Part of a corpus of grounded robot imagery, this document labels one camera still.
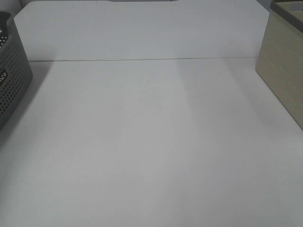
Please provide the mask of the beige storage box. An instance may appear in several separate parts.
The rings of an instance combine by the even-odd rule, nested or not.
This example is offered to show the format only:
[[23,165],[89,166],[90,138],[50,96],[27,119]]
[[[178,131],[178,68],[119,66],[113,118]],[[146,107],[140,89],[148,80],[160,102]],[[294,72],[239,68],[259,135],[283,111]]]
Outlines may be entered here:
[[303,2],[274,0],[259,52],[256,72],[303,125]]

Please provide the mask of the grey perforated plastic basket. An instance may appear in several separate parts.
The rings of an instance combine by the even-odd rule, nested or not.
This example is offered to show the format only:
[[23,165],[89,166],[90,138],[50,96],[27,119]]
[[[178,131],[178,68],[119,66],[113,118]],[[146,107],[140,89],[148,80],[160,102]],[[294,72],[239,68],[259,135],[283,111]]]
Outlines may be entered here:
[[0,127],[11,118],[24,97],[33,73],[14,21],[0,12]]

